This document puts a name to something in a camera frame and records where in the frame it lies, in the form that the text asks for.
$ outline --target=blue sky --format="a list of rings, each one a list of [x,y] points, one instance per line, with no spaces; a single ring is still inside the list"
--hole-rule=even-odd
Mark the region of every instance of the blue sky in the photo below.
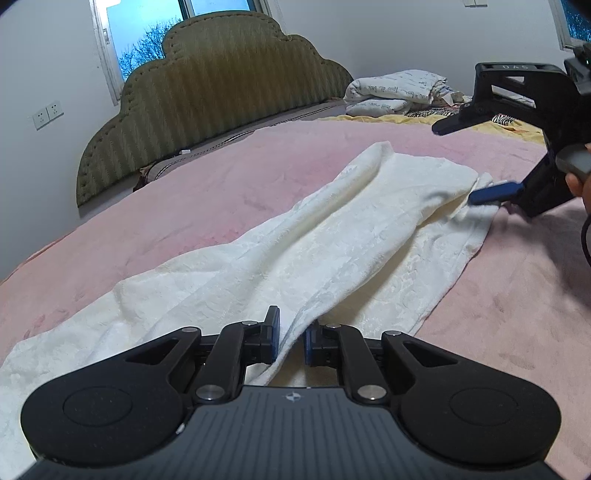
[[[246,0],[192,0],[195,15],[218,10],[248,10]],[[144,31],[158,22],[181,19],[178,0],[121,0],[107,8],[115,50],[120,56]]]

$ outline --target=white wall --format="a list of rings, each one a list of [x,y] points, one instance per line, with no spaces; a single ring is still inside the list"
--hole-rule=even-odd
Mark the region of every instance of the white wall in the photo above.
[[[18,0],[0,17],[0,278],[74,229],[76,174],[114,107],[88,0]],[[35,130],[59,100],[64,115]]]
[[[308,38],[353,77],[430,70],[472,93],[474,65],[533,61],[563,67],[548,0],[269,0],[286,33]]]

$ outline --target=finger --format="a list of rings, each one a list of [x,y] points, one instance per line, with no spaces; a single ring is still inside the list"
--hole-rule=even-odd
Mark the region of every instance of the finger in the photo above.
[[[587,209],[587,213],[591,213],[591,177],[587,179],[583,187],[583,203]]]
[[[583,195],[583,184],[574,173],[567,173],[566,184],[569,186],[570,193],[574,196],[580,197]]]

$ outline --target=gray grip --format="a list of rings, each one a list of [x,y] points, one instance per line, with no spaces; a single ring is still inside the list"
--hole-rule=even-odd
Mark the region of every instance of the gray grip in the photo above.
[[[569,145],[556,154],[556,167],[564,173],[574,173],[585,182],[591,174],[591,153],[583,144]]]

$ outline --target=wall socket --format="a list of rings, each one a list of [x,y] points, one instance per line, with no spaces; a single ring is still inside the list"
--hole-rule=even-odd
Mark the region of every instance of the wall socket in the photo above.
[[[49,114],[47,113],[47,108],[42,108],[33,115],[33,123],[35,124],[35,128],[37,128],[37,130],[49,123]]]
[[[47,105],[47,114],[49,115],[49,120],[53,120],[54,118],[63,115],[64,110],[61,109],[60,102],[53,102]]]
[[[33,123],[35,124],[35,128],[39,130],[63,114],[64,110],[61,109],[60,102],[52,102],[33,115]]]

